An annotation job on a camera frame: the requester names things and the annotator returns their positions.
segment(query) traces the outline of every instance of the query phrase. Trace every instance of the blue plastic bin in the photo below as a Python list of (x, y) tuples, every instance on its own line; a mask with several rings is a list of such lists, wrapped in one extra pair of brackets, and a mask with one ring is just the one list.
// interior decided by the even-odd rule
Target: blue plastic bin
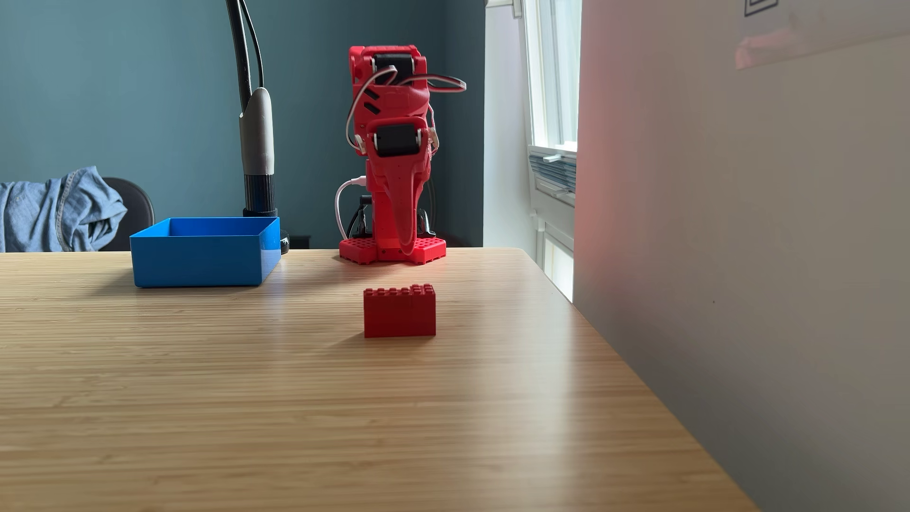
[(261, 284), (278, 260), (278, 217), (164, 219), (129, 237), (133, 282), (158, 286)]

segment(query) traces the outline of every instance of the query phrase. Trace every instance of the chair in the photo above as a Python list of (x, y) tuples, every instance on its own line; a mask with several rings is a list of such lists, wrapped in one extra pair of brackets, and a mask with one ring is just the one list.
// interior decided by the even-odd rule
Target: chair
[(114, 239), (101, 251), (129, 251), (129, 237), (155, 223), (155, 210), (148, 194), (136, 183), (121, 178), (103, 178), (111, 189), (120, 194), (126, 215), (120, 220)]

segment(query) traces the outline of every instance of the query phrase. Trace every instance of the window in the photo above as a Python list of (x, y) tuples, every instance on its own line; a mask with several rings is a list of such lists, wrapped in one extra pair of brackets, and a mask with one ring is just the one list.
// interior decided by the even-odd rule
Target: window
[(571, 301), (581, 0), (524, 0), (537, 264)]
[(571, 251), (550, 235), (544, 235), (543, 273), (571, 301), (571, 280), (575, 265)]
[(532, 145), (578, 148), (581, 0), (525, 0)]

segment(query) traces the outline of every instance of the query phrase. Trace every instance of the blue denim jacket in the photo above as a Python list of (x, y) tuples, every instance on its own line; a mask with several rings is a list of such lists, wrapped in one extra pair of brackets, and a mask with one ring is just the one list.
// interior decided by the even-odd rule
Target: blue denim jacket
[(0, 183), (0, 252), (97, 251), (125, 214), (95, 167), (47, 183)]

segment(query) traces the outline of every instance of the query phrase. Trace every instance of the lego brick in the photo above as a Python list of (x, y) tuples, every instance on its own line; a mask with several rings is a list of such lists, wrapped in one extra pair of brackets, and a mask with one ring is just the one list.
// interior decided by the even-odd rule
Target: lego brick
[(367, 338), (436, 335), (436, 292), (430, 284), (363, 291)]
[(339, 244), (339, 255), (360, 265), (369, 265), (374, 261), (410, 261), (423, 265), (446, 255), (446, 241), (439, 238), (418, 238), (414, 242), (414, 252), (405, 255), (380, 254), (376, 240), (372, 238), (348, 239)]

